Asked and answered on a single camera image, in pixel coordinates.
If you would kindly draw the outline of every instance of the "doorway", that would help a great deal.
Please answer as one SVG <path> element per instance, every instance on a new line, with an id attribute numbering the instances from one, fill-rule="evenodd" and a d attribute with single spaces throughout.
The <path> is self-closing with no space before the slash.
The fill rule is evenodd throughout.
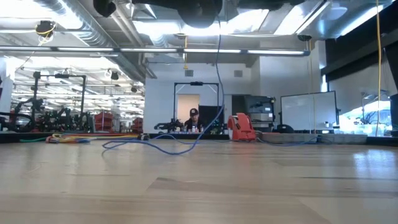
<path id="1" fill-rule="evenodd" d="M 178 94 L 177 98 L 177 119 L 182 123 L 189 120 L 189 111 L 192 108 L 199 108 L 199 94 Z"/>

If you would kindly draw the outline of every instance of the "fluorescent light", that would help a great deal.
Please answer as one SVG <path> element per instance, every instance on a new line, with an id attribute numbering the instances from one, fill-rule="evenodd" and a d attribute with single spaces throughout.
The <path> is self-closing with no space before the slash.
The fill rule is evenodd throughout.
<path id="1" fill-rule="evenodd" d="M 0 46 L 0 50 L 50 51 L 50 47 Z"/>
<path id="2" fill-rule="evenodd" d="M 330 1 L 325 2 L 311 17 L 304 22 L 304 24 L 297 30 L 296 34 L 303 32 L 330 4 Z"/>
<path id="3" fill-rule="evenodd" d="M 304 12 L 301 7 L 294 6 L 287 14 L 285 19 L 280 23 L 278 29 L 274 32 L 275 35 L 292 35 L 303 24 Z"/>
<path id="4" fill-rule="evenodd" d="M 153 52 L 153 53 L 175 53 L 177 52 L 177 49 L 161 49 L 161 48 L 136 48 L 136 49 L 120 49 L 122 52 Z"/>
<path id="5" fill-rule="evenodd" d="M 184 49 L 185 53 L 217 53 L 218 49 Z M 241 50 L 220 49 L 220 53 L 241 53 Z"/>
<path id="6" fill-rule="evenodd" d="M 64 80 L 64 79 L 62 79 L 62 78 L 59 78 L 59 80 L 60 80 L 60 82 L 63 82 L 63 83 L 69 84 L 69 85 L 72 84 L 72 82 L 70 82 L 70 81 L 68 81 L 68 80 Z"/>
<path id="7" fill-rule="evenodd" d="M 383 10 L 384 6 L 379 6 L 379 12 Z M 362 16 L 358 17 L 354 22 L 350 23 L 347 27 L 341 31 L 341 35 L 346 35 L 358 26 L 360 26 L 362 23 L 368 21 L 370 18 L 375 16 L 377 14 L 377 7 L 373 7 L 366 11 Z"/>
<path id="8" fill-rule="evenodd" d="M 81 87 L 81 86 L 71 86 L 71 89 L 75 89 L 75 90 L 78 90 L 78 91 L 83 91 L 83 87 Z M 93 90 L 86 89 L 86 91 L 89 92 L 89 93 L 93 93 L 93 94 L 99 95 L 99 93 L 97 93 L 97 92 L 95 92 Z"/>
<path id="9" fill-rule="evenodd" d="M 112 48 L 101 47 L 59 47 L 60 51 L 76 51 L 76 52 L 111 52 Z"/>
<path id="10" fill-rule="evenodd" d="M 134 21 L 138 33 L 146 34 L 151 38 L 159 38 L 165 34 L 178 34 L 181 32 L 178 22 L 141 22 Z"/>
<path id="11" fill-rule="evenodd" d="M 87 84 L 86 86 L 98 86 L 98 87 L 120 87 L 118 84 Z"/>
<path id="12" fill-rule="evenodd" d="M 226 22 L 221 22 L 221 29 L 220 25 L 218 22 L 213 23 L 211 26 L 207 28 L 194 28 L 190 27 L 188 25 L 185 25 L 182 29 L 182 33 L 189 35 L 189 36 L 198 36 L 198 37 L 203 37 L 203 36 L 211 36 L 211 35 L 220 35 L 220 34 L 228 34 L 229 29 L 226 28 Z"/>
<path id="13" fill-rule="evenodd" d="M 33 93 L 13 93 L 13 96 L 33 96 Z M 41 97 L 81 97 L 81 94 L 57 94 L 57 93 L 38 93 L 36 94 L 37 96 Z M 106 94 L 99 94 L 99 95 L 93 95 L 93 94 L 85 94 L 85 98 L 91 98 L 91 99 L 102 99 L 102 100 L 107 100 L 105 98 L 142 98 L 141 95 L 106 95 Z"/>
<path id="14" fill-rule="evenodd" d="M 301 51 L 301 50 L 248 50 L 248 54 L 304 55 L 304 51 Z"/>
<path id="15" fill-rule="evenodd" d="M 56 102 L 54 102 L 54 101 L 49 101 L 49 103 L 51 103 L 51 104 L 54 104 L 54 105 L 61 106 L 61 104 L 59 104 L 59 103 L 56 103 Z"/>

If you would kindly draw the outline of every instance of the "wooden floor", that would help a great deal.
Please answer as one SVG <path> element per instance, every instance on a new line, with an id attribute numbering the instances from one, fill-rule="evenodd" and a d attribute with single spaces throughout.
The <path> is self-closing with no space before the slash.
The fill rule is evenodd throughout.
<path id="1" fill-rule="evenodd" d="M 102 143 L 0 144 L 0 223 L 398 223 L 392 147 Z"/>

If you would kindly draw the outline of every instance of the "orange equipment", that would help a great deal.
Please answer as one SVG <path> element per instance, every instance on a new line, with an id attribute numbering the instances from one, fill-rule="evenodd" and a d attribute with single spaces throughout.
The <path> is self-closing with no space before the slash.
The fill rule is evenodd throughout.
<path id="1" fill-rule="evenodd" d="M 250 117 L 244 113 L 236 113 L 237 116 L 229 116 L 228 129 L 232 129 L 232 140 L 252 141 L 256 140 L 256 133 L 251 124 Z"/>

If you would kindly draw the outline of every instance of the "person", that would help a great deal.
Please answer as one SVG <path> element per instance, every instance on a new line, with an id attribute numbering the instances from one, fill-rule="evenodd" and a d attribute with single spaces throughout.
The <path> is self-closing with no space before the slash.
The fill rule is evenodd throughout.
<path id="1" fill-rule="evenodd" d="M 196 108 L 192 108 L 189 111 L 190 119 L 184 123 L 184 127 L 188 131 L 201 132 L 203 130 L 203 122 L 199 119 L 199 111 Z"/>

